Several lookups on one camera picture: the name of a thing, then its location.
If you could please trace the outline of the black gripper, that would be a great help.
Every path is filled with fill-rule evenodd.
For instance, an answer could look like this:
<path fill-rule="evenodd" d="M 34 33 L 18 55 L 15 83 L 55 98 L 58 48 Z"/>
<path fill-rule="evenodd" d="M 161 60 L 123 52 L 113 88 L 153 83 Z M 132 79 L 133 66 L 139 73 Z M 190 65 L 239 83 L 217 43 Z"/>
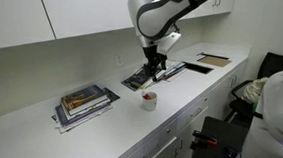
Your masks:
<path fill-rule="evenodd" d="M 158 74 L 163 69 L 165 70 L 167 57 L 164 54 L 157 52 L 156 46 L 144 47 L 144 55 L 148 59 L 148 63 L 143 65 L 146 76 L 152 76 L 150 70 L 155 69 L 152 76 L 153 82 L 157 82 Z"/>

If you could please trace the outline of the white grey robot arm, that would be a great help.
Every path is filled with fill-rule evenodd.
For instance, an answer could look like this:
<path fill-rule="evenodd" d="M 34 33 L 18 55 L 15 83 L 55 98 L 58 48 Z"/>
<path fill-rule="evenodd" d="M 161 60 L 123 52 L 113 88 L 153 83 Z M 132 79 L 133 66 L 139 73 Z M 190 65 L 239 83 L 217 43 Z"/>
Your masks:
<path fill-rule="evenodd" d="M 157 67 L 165 70 L 167 52 L 181 37 L 175 23 L 207 0 L 128 0 L 128 11 L 148 62 L 146 76 L 154 82 Z"/>

